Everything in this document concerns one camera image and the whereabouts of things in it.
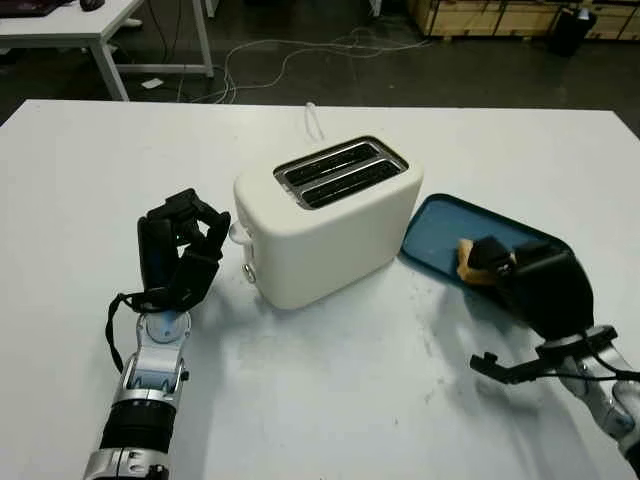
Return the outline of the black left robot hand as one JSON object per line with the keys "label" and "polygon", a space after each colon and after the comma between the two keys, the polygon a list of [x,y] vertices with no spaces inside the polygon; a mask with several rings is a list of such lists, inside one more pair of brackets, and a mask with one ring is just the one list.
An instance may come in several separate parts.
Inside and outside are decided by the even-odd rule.
{"label": "black left robot hand", "polygon": [[143,291],[131,298],[139,313],[185,312],[207,295],[223,257],[231,216],[192,188],[168,197],[137,221]]}

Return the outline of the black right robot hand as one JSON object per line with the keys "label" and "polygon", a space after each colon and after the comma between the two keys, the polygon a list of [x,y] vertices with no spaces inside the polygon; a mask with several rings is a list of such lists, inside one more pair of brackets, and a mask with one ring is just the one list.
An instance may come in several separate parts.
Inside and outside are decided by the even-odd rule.
{"label": "black right robot hand", "polygon": [[512,249],[495,237],[461,239],[457,275],[505,305],[541,338],[559,340],[594,326],[594,294],[577,257],[545,241]]}

